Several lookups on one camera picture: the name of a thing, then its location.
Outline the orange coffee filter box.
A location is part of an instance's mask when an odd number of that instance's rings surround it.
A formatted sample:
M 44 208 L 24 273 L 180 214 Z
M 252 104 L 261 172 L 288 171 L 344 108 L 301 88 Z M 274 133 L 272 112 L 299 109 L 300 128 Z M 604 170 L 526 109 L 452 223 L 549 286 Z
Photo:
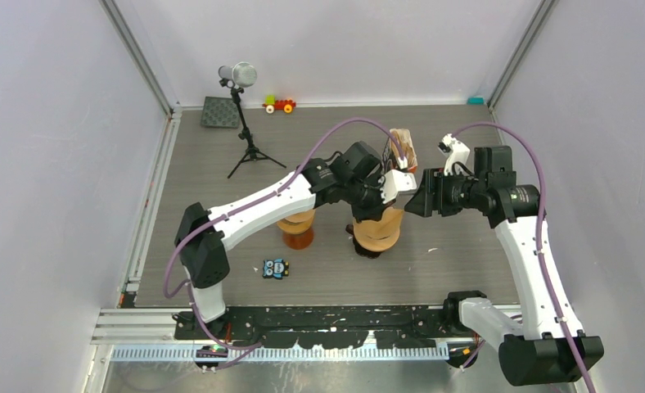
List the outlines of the orange coffee filter box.
M 417 171 L 417 155 L 414 150 L 413 140 L 409 129 L 390 129 L 393 138 L 399 143 L 399 148 L 394 144 L 392 138 L 387 138 L 381 158 L 383 172 L 397 169 L 403 172 L 415 174 Z M 407 162 L 404 169 L 400 167 L 400 158 L 403 156 Z

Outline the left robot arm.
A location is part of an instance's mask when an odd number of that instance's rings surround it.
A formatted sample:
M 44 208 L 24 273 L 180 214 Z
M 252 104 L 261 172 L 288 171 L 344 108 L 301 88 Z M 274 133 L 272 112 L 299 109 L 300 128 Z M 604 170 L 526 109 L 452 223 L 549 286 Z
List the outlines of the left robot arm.
M 220 337 L 227 326 L 222 282 L 230 272 L 228 252 L 259 230 L 288 216 L 343 201 L 358 221 L 381 219 L 402 191 L 416 186 L 411 174 L 383 170 L 377 153 L 362 141 L 333 159 L 312 158 L 279 182 L 238 201 L 211 209 L 197 202 L 185 209 L 175 239 L 175 257 L 187 273 L 195 328 Z

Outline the wooden ring stand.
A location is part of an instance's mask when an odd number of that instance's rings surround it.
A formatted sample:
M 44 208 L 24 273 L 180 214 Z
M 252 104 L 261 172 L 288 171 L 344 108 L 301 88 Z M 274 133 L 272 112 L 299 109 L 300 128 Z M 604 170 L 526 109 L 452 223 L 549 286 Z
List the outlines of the wooden ring stand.
M 354 230 L 352 242 L 354 250 L 360 255 L 380 255 L 395 246 L 399 240 L 401 230 L 394 231 L 387 237 L 374 238 L 367 234 Z

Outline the amber glass carafe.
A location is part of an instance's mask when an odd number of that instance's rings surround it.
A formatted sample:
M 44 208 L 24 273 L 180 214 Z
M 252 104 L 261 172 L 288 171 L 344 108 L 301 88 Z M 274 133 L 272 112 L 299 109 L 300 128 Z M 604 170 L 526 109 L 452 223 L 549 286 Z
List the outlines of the amber glass carafe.
M 313 242 L 314 230 L 310 228 L 302 233 L 283 233 L 282 240 L 284 244 L 292 250 L 303 250 Z

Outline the brown paper coffee filter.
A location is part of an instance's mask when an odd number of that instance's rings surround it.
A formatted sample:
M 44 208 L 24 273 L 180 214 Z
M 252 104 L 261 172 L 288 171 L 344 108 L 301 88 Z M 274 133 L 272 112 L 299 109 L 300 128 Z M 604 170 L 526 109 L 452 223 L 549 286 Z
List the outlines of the brown paper coffee filter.
M 288 215 L 287 217 L 283 218 L 282 221 L 287 221 L 294 224 L 303 223 L 305 221 L 312 219 L 314 215 L 315 215 L 315 210 L 306 210 L 293 215 Z

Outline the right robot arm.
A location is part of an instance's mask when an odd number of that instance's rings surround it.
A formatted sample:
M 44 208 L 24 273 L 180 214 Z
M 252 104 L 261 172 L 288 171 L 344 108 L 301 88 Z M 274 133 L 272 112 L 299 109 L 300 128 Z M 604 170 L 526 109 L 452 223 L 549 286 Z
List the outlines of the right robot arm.
M 507 146 L 470 150 L 442 142 L 442 168 L 426 169 L 405 206 L 421 217 L 443 217 L 473 209 L 487 218 L 507 257 L 521 305 L 515 319 L 478 290 L 453 291 L 444 300 L 443 325 L 454 336 L 474 332 L 498 353 L 503 375 L 513 386 L 577 382 L 604 355 L 576 317 L 557 275 L 548 243 L 548 225 L 539 217 L 540 191 L 519 184 Z

